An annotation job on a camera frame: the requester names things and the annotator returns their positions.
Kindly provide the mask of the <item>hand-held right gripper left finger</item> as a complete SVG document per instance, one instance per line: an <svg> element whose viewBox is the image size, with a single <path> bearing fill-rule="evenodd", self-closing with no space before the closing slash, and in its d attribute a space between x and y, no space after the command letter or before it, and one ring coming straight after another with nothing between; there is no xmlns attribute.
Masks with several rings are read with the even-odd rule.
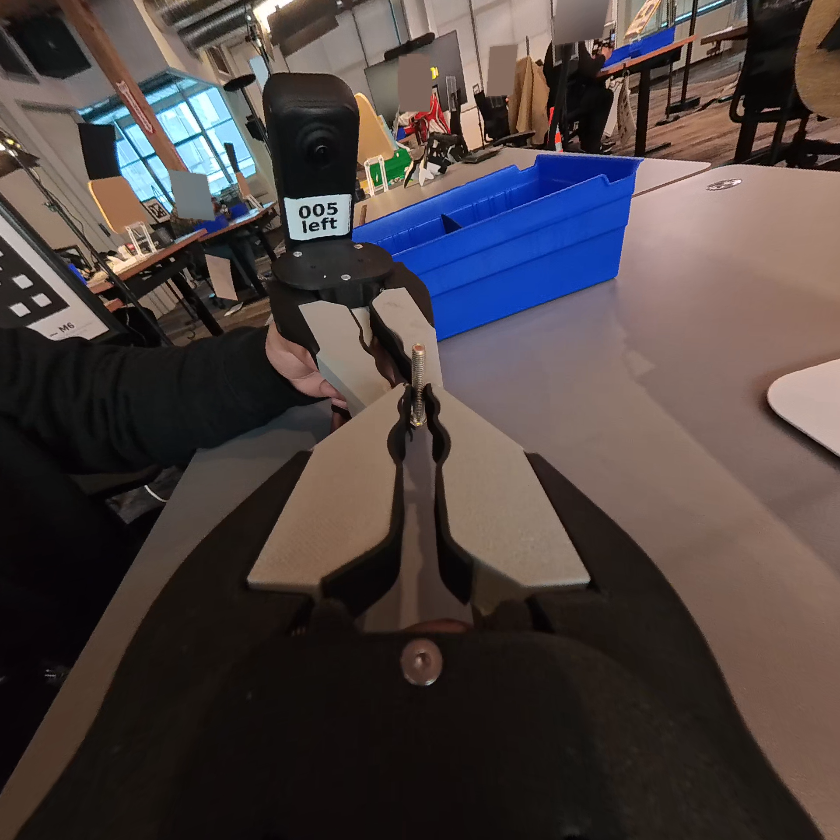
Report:
<svg viewBox="0 0 840 840"><path fill-rule="evenodd" d="M334 600L360 616L393 587L410 402L410 388L396 387L305 454L248 573L251 589Z"/></svg>

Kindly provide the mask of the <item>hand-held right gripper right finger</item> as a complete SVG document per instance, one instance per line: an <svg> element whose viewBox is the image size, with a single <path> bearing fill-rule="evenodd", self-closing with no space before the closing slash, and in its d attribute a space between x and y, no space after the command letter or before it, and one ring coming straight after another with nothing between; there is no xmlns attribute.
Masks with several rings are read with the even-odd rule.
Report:
<svg viewBox="0 0 840 840"><path fill-rule="evenodd" d="M440 577L488 616L501 603L589 587L592 578L522 446L435 385L433 436Z"/></svg>

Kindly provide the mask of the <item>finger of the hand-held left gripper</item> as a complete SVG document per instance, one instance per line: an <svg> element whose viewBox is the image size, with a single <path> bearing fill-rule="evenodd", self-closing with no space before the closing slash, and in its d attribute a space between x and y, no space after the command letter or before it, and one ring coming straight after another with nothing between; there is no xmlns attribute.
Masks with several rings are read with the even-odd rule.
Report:
<svg viewBox="0 0 840 840"><path fill-rule="evenodd" d="M371 349L374 334L368 308L313 301L299 309L318 345L318 370L343 396L352 417L392 389Z"/></svg>
<svg viewBox="0 0 840 840"><path fill-rule="evenodd" d="M412 378L412 350L420 343L426 351L425 382L444 386L436 330L407 289L383 290L371 302L370 315L373 335L404 379Z"/></svg>

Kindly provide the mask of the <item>silver bolt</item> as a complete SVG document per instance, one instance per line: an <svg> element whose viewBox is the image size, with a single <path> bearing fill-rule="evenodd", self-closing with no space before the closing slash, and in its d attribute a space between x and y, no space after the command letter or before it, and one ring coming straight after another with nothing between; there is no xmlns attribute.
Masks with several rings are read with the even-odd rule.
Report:
<svg viewBox="0 0 840 840"><path fill-rule="evenodd" d="M413 428L420 428L427 422L424 389L426 386L426 346L415 343L412 346L412 407L410 422Z"/></svg>

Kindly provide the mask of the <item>person's left forearm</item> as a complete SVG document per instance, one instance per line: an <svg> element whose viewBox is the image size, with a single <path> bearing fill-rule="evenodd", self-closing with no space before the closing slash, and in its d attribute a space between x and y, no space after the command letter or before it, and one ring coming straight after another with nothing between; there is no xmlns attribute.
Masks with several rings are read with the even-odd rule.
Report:
<svg viewBox="0 0 840 840"><path fill-rule="evenodd" d="M308 404L266 338L244 328L142 349L3 329L2 470L37 455L71 474L175 466Z"/></svg>

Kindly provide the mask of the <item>person's left hand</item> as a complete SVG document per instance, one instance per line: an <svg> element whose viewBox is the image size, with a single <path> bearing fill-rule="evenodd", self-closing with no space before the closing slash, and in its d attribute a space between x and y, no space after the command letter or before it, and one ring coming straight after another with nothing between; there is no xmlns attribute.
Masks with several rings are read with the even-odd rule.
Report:
<svg viewBox="0 0 840 840"><path fill-rule="evenodd" d="M346 411L343 395L321 374L308 350L288 341L271 323L266 332L266 357L272 368L300 394L316 399L329 399L332 407Z"/></svg>

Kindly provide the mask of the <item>yellow board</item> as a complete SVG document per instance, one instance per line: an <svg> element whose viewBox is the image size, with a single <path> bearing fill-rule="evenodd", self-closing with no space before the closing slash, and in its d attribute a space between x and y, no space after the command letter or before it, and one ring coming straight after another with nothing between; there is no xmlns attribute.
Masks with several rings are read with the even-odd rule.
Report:
<svg viewBox="0 0 840 840"><path fill-rule="evenodd" d="M364 167L365 162L380 156L388 162L396 153L392 135L364 94L357 92L354 99L360 117L358 166Z"/></svg>

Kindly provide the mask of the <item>green board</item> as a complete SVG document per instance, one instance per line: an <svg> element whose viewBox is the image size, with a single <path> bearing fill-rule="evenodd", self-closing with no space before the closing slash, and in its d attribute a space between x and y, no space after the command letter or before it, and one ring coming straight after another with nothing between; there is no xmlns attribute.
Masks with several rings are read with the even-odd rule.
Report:
<svg viewBox="0 0 840 840"><path fill-rule="evenodd" d="M364 162L365 191L369 196L374 196L389 192L398 183L404 183L406 171L412 162L409 150L401 145L388 160L381 154L369 158Z"/></svg>

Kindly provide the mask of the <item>large window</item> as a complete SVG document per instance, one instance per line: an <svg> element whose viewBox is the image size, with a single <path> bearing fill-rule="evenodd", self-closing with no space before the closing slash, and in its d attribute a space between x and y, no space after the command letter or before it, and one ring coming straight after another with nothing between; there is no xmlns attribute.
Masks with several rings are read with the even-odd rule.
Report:
<svg viewBox="0 0 840 840"><path fill-rule="evenodd" d="M256 174L250 148L217 87L171 79L153 87L145 97L187 170L205 174L213 196L221 196L236 184L226 144L232 145L242 174ZM155 198L171 208L172 186L166 166L128 107L114 96L80 110L79 115L87 123L114 127L119 168L135 195L143 203Z"/></svg>

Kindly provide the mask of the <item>blue plastic bin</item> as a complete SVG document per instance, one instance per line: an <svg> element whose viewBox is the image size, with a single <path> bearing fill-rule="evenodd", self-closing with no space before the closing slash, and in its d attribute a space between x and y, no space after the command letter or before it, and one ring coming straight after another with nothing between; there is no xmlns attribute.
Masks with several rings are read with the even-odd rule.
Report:
<svg viewBox="0 0 840 840"><path fill-rule="evenodd" d="M676 27L661 28L632 43L616 48L610 59L605 62L602 71L613 71L636 60L642 60L669 49L676 39Z"/></svg>
<svg viewBox="0 0 840 840"><path fill-rule="evenodd" d="M439 340L614 279L640 159L542 153L371 220L426 286Z"/></svg>

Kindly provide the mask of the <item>black flag panel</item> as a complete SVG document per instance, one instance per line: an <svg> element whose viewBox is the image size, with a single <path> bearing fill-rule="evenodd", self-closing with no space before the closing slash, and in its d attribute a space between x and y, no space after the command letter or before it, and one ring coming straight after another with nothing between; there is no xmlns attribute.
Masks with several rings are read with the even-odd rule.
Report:
<svg viewBox="0 0 840 840"><path fill-rule="evenodd" d="M270 42L284 57L297 53L338 27L335 1L291 1L267 15Z"/></svg>

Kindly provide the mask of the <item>wooden top desk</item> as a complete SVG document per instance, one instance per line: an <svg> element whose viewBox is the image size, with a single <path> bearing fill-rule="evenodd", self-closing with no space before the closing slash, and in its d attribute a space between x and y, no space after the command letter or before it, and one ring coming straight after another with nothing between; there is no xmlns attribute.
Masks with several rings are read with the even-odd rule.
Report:
<svg viewBox="0 0 840 840"><path fill-rule="evenodd" d="M613 62L611 65L605 65L597 73L598 78L639 75L636 133L640 134L643 139L641 141L636 140L636 145L642 144L642 146L645 146L646 143L652 70L664 65L664 61L661 59L662 56L667 58L669 62L672 62L677 58L678 51L681 51L685 46L692 45L695 40L697 40L697 35L690 35L679 40L674 40L670 44L661 46L658 49L649 50L638 56Z"/></svg>
<svg viewBox="0 0 840 840"><path fill-rule="evenodd" d="M191 278L196 272L209 268L207 248L227 249L232 278L241 280L247 289L245 300L264 298L266 287L256 269L255 259L250 256L249 244L255 240L267 258L273 260L275 250L265 230L277 216L276 202L262 204L217 231L208 233L201 228L180 237L152 254L135 259L127 267L116 269L115 274L138 299L173 284L176 296L186 309L197 316L212 335L220 335L223 328L215 318L215 310L207 306Z"/></svg>

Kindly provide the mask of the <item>dark display screen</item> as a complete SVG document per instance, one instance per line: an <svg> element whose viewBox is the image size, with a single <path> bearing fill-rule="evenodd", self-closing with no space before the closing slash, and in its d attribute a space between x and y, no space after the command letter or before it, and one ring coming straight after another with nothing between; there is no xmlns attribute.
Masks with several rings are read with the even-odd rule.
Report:
<svg viewBox="0 0 840 840"><path fill-rule="evenodd" d="M431 82L444 112L459 112L467 103L465 73L455 31L442 36L426 33L384 53L384 59L364 70L369 100L375 112L393 123L397 114L398 60L420 55L429 59Z"/></svg>

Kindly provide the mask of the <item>tan rounded chair back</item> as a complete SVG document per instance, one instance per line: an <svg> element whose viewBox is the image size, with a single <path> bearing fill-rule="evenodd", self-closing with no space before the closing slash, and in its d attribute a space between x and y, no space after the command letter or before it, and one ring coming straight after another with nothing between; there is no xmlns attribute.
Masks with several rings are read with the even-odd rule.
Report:
<svg viewBox="0 0 840 840"><path fill-rule="evenodd" d="M125 235L135 224L151 225L151 215L122 175L90 180L89 193L105 224L113 233Z"/></svg>

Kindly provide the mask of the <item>black office chair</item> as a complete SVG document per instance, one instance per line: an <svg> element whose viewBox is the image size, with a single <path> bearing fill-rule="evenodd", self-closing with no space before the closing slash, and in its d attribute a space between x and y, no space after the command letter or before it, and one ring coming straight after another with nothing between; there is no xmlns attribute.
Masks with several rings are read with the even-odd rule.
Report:
<svg viewBox="0 0 840 840"><path fill-rule="evenodd" d="M508 98L488 97L478 86L474 86L474 100L479 112L483 146L523 148L530 145L534 136L532 130L519 132L510 128Z"/></svg>
<svg viewBox="0 0 840 840"><path fill-rule="evenodd" d="M795 84L796 50L810 1L748 1L747 46L730 103L740 126L732 162L816 169L821 155L838 158L838 142L808 139L814 112Z"/></svg>

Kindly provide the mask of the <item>black light stand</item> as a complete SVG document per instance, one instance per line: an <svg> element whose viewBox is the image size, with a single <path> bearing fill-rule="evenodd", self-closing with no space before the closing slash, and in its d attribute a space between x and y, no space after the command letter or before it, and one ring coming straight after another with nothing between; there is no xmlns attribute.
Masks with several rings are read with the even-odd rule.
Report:
<svg viewBox="0 0 840 840"><path fill-rule="evenodd" d="M90 253L91 260L95 266L103 270L111 284L122 293L123 298L133 308L139 310L143 320L146 321L150 328L161 338L163 345L172 346L172 341L168 338L165 331L162 329L151 311L147 310L141 305L140 299L131 291L131 289L123 282L118 275L112 270L108 261L101 256L96 250L93 243L85 236L83 230L75 224L74 219L68 214L68 211L60 204L58 198L54 196L47 187L40 181L35 173L35 168L39 166L39 158L27 152L23 145L15 139L15 137L1 128L2 139L2 154L5 154L10 161L14 161L13 170L22 170L26 173L28 179L37 187L41 194L45 197L47 204L51 209L57 213L61 219L69 227L73 235L84 245Z"/></svg>

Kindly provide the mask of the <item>wooden support beam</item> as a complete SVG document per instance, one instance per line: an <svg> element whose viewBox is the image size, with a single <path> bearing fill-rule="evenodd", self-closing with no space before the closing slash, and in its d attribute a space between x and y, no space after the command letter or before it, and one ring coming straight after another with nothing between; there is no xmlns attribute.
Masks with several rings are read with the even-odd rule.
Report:
<svg viewBox="0 0 840 840"><path fill-rule="evenodd" d="M187 172L188 169L172 141L163 131L153 109L138 83L133 79L110 36L102 27L88 1L59 1L66 19L78 32L112 88L133 115L168 172Z"/></svg>

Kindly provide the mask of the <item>beige coat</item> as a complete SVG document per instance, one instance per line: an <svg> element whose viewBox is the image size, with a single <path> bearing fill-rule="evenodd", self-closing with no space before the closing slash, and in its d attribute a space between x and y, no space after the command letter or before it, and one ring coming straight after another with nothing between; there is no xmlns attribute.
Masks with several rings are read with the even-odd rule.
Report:
<svg viewBox="0 0 840 840"><path fill-rule="evenodd" d="M550 89L543 69L525 56L517 61L514 79L513 93L508 98L510 133L533 131L531 144L542 145L550 126Z"/></svg>

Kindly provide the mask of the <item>black box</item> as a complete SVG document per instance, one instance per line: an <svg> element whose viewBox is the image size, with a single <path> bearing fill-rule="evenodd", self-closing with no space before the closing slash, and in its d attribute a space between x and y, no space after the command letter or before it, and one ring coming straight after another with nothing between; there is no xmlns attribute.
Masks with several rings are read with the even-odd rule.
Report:
<svg viewBox="0 0 840 840"><path fill-rule="evenodd" d="M6 29L40 76L65 80L91 68L90 60L57 14L11 20Z"/></svg>

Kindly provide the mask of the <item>black white marker board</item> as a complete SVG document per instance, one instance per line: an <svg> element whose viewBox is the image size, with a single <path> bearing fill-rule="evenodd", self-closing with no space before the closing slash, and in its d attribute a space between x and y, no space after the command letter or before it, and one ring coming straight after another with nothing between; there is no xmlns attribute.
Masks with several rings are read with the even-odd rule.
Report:
<svg viewBox="0 0 840 840"><path fill-rule="evenodd" d="M46 241L1 199L1 326L49 340L112 340L116 319Z"/></svg>

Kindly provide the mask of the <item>tan round chair back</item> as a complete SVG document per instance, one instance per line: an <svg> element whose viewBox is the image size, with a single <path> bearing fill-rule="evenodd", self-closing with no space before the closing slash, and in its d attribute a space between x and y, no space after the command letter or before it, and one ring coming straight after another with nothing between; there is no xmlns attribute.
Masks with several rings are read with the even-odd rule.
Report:
<svg viewBox="0 0 840 840"><path fill-rule="evenodd" d="M795 54L794 80L814 114L839 118L839 2L813 1Z"/></svg>

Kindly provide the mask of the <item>metal ventilation duct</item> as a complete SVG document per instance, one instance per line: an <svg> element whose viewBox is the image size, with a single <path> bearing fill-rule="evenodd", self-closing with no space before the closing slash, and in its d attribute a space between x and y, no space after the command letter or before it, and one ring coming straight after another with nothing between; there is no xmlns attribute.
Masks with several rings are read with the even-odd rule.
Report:
<svg viewBox="0 0 840 840"><path fill-rule="evenodd" d="M145 1L163 33L176 35L196 53L247 34L249 3L243 1Z"/></svg>

